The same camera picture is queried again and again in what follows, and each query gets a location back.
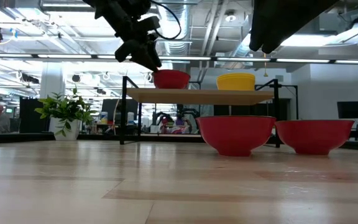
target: fluorescent light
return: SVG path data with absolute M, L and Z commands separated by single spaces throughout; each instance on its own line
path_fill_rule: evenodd
M 3 57 L 32 57 L 31 54 L 0 54 L 0 58 Z
M 160 56 L 160 60 L 211 60 L 211 57 Z
M 229 58 L 219 57 L 216 60 L 225 62 L 269 62 L 269 58 Z
M 338 64 L 358 64 L 358 60 L 336 60 Z
M 59 4 L 59 3 L 44 3 L 42 7 L 91 7 L 88 4 Z
M 277 59 L 277 62 L 289 62 L 289 63 L 328 63 L 329 60 L 320 60 L 320 59 L 287 59 L 287 58 L 280 58 L 280 59 Z
M 328 44 L 332 36 L 294 34 L 281 43 L 287 47 L 321 47 Z
M 98 55 L 98 58 L 100 59 L 116 59 L 115 55 Z
M 355 24 L 353 28 L 341 32 L 337 36 L 333 37 L 328 44 L 343 44 L 346 43 L 348 40 L 356 37 L 358 35 L 358 24 Z
M 91 58 L 90 55 L 38 55 L 40 58 Z

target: yellow bowl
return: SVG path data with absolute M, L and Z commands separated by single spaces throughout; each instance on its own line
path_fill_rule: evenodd
M 216 79 L 218 90 L 255 90 L 255 75 L 230 73 Z

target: wooden table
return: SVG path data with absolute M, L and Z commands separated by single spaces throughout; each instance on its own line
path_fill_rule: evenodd
M 177 103 L 188 105 L 255 105 L 273 98 L 272 91 L 167 90 L 128 88 L 127 95 L 139 103 Z

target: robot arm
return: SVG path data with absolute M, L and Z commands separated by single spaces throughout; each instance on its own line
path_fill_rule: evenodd
M 160 27 L 157 16 L 139 20 L 151 7 L 150 0 L 83 0 L 95 9 L 95 19 L 104 17 L 124 43 L 116 50 L 118 62 L 131 55 L 131 61 L 153 72 L 161 67 L 155 51 L 158 35 L 149 31 Z

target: plastic bowl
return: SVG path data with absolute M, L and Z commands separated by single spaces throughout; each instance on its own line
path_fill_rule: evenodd
M 348 139 L 354 121 L 278 121 L 280 139 L 298 154 L 328 155 Z
M 184 89 L 190 80 L 190 75 L 177 70 L 159 70 L 153 73 L 154 85 L 161 89 Z
M 197 118 L 203 139 L 222 156 L 250 156 L 265 144 L 275 118 L 268 116 L 210 116 Z
M 255 75 L 249 73 L 231 73 L 216 79 L 218 90 L 255 90 Z

